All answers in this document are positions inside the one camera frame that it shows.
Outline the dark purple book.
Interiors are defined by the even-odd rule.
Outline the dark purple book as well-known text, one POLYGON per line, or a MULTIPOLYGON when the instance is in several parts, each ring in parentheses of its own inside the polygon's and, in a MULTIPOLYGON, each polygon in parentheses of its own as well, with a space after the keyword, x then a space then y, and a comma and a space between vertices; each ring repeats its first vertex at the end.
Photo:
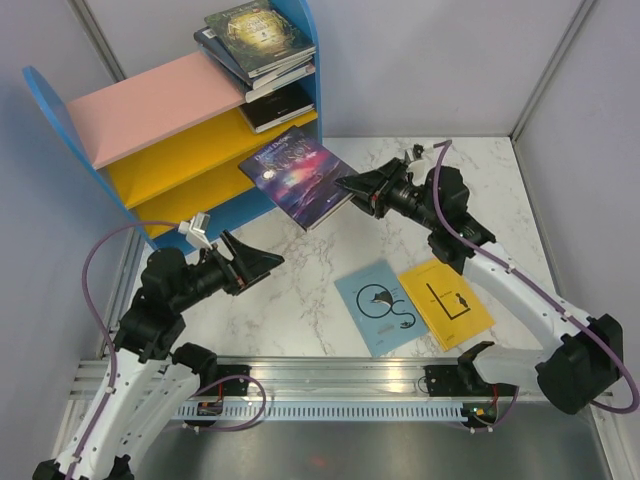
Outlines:
POLYGON ((356 173, 297 127, 289 128, 242 161, 239 169, 306 231, 351 199, 352 195, 336 180, 356 173))

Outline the light blue fish book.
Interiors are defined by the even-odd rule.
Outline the light blue fish book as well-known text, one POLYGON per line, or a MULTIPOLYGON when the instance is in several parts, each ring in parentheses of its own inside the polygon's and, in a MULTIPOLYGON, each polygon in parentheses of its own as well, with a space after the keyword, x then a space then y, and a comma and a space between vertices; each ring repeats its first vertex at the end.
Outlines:
POLYGON ((386 260, 343 276, 334 285, 372 357, 384 356, 428 333, 386 260))

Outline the black Moon and Sixpence book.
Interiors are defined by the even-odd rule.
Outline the black Moon and Sixpence book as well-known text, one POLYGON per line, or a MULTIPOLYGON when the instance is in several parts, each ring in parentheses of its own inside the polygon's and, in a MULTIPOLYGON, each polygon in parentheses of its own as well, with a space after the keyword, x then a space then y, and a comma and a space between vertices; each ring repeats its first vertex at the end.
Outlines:
POLYGON ((259 134, 313 108, 311 96, 298 83, 292 83, 254 102, 241 105, 239 111, 251 130, 259 134))

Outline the yellow letter L book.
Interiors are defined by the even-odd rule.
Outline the yellow letter L book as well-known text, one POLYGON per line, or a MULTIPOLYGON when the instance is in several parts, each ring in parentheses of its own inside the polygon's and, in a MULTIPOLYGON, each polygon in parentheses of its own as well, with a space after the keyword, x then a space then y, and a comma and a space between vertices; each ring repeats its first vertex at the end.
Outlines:
POLYGON ((466 280, 437 259, 400 274, 398 280, 444 351, 495 324, 466 280))

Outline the green Alice Wonderland book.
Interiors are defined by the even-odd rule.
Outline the green Alice Wonderland book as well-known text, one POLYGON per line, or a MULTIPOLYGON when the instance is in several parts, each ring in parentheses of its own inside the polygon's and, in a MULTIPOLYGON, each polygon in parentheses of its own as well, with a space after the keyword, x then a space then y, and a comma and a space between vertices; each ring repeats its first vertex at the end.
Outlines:
POLYGON ((310 37, 270 1, 251 1, 208 15, 204 21, 250 78, 316 51, 310 37))

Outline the teal ocean cover book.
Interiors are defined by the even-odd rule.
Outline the teal ocean cover book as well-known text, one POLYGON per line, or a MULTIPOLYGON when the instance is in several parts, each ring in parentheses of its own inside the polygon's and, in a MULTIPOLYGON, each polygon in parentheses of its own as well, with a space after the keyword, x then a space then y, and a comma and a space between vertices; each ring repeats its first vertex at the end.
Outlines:
POLYGON ((251 104, 267 100, 276 100, 281 102, 310 101, 311 96, 302 86, 302 80, 305 80, 305 77, 283 84, 273 90, 258 93, 247 93, 245 95, 245 102, 251 104))

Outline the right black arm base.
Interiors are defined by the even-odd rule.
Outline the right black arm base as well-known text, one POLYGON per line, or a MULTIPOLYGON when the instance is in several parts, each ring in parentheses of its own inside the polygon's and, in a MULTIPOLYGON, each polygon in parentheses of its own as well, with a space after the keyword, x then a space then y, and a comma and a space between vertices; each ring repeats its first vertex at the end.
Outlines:
POLYGON ((516 387, 490 384, 481 379, 472 362, 494 343, 482 341, 462 353, 455 363, 428 364, 424 367, 427 390, 432 397, 499 397, 512 396, 516 387))

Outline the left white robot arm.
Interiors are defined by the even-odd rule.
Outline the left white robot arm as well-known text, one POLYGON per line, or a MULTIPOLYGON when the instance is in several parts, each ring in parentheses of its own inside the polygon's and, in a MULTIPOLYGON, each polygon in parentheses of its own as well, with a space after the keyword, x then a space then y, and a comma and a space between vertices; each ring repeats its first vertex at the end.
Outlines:
POLYGON ((147 260, 141 286, 109 344, 110 364, 65 450, 39 463, 36 479, 132 479, 145 454, 180 405, 211 393, 221 380, 214 352, 193 343, 174 345, 183 312, 222 291, 237 296, 280 266, 282 256, 250 247, 228 231, 225 257, 201 230, 180 232, 200 248, 197 263, 175 247, 147 260))

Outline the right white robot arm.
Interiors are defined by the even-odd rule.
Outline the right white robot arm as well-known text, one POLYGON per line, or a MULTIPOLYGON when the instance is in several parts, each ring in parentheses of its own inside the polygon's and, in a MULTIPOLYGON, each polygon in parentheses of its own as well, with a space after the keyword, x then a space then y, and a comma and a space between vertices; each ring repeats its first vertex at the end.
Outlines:
POLYGON ((623 362, 620 323, 608 314, 593 317, 523 272, 468 212, 469 190, 458 169, 437 164, 417 186, 409 164, 394 158, 336 183, 374 218, 393 210, 427 228, 434 256, 491 294, 539 342, 538 350, 472 348, 456 370, 464 391, 477 394, 490 384, 538 390, 560 411, 575 414, 619 379, 633 380, 623 362))

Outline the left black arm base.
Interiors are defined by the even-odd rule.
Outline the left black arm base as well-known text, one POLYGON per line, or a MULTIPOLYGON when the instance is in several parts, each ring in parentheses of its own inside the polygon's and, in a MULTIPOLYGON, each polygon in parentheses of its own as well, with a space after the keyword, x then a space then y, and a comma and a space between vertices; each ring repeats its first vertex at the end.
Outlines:
POLYGON ((240 396, 247 393, 248 376, 252 367, 248 364, 219 364, 218 356, 205 347, 185 343, 171 354, 171 364, 166 373, 178 373, 193 384, 196 396, 240 396))

